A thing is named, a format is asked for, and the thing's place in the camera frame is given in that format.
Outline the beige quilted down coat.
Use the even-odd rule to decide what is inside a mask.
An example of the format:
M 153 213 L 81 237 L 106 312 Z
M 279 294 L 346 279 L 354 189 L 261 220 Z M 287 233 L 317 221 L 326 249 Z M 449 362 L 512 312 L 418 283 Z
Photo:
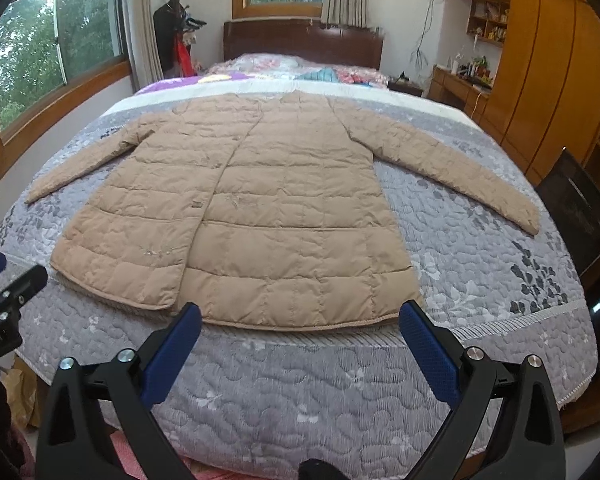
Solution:
M 461 152 L 299 91 L 147 113 L 36 179 L 27 203 L 111 164 L 50 256 L 68 281 L 143 311 L 192 302 L 214 325 L 338 330 L 391 320 L 420 296 L 379 159 L 539 232 L 535 204 Z

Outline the coat rack with clothes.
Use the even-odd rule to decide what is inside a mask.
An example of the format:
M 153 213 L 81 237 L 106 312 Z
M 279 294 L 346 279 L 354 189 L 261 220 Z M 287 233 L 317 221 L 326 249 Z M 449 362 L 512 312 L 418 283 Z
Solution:
M 168 0 L 154 12 L 158 57 L 163 73 L 175 77 L 198 75 L 190 49 L 196 44 L 196 32 L 207 25 L 193 18 L 181 0 Z

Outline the black chair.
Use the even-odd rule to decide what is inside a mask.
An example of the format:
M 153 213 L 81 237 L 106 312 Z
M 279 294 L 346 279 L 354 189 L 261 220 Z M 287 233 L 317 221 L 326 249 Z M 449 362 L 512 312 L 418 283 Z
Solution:
M 600 190 L 570 151 L 562 148 L 535 191 L 582 276 L 600 258 Z

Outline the left wooden framed window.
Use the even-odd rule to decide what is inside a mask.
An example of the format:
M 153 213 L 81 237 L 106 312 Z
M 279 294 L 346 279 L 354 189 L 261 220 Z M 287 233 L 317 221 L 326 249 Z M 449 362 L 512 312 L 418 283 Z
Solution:
M 0 6 L 0 179 L 48 129 L 129 75 L 121 3 Z

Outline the purple floral blanket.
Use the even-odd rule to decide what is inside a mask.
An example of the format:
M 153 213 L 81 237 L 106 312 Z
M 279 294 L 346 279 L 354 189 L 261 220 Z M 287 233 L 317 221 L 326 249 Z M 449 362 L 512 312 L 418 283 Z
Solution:
M 153 84 L 148 84 L 148 86 L 141 88 L 136 92 L 137 96 L 142 96 L 143 94 L 162 91 L 162 90 L 170 90 L 176 88 L 183 88 L 189 86 L 196 86 L 196 84 L 211 84 L 212 82 L 225 82 L 225 81 L 234 81 L 234 80 L 245 80 L 250 79 L 250 76 L 243 73 L 229 73 L 229 74 L 216 74 L 216 75 L 206 75 L 206 76 L 193 76 L 193 77 L 184 77 L 184 78 L 171 78 L 171 79 L 163 79 Z

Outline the left window curtain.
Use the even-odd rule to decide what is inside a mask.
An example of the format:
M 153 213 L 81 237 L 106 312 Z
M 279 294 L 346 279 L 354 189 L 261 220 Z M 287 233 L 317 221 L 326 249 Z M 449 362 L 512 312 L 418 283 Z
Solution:
M 122 0 L 122 11 L 133 87 L 140 90 L 163 76 L 150 0 Z

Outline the wooden wardrobe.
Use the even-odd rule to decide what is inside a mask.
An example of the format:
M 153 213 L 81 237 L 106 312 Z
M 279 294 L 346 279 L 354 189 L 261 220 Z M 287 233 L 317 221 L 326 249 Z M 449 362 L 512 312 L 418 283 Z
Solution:
M 586 0 L 508 3 L 480 126 L 538 184 L 562 150 L 586 162 L 600 137 L 600 19 Z

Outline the wooden desk with clutter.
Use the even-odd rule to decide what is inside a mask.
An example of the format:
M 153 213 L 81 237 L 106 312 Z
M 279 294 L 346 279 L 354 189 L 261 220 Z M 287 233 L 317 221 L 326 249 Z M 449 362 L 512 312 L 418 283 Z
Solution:
M 490 92 L 475 84 L 471 84 L 449 70 L 434 66 L 427 98 L 457 108 L 464 112 L 473 122 L 481 122 Z

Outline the teal folded garment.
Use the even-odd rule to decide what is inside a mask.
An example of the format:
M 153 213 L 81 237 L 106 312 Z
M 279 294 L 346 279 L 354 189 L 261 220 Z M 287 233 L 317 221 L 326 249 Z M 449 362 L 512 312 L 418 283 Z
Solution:
M 323 67 L 319 70 L 312 70 L 294 77 L 295 80 L 318 81 L 318 82 L 339 82 L 336 70 L 331 67 Z

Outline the dark wooden headboard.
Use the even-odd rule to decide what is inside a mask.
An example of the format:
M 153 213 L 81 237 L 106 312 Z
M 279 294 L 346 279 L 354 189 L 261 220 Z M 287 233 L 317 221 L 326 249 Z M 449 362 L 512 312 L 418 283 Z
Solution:
M 379 70 L 383 47 L 384 36 L 373 29 L 330 26 L 313 18 L 229 21 L 223 27 L 224 61 L 271 53 Z

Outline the wall shelf with items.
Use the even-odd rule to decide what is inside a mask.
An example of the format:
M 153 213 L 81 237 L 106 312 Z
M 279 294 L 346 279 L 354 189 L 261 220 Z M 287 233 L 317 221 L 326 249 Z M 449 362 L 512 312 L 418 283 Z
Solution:
M 502 46 L 507 35 L 509 4 L 472 0 L 467 35 L 475 41 Z

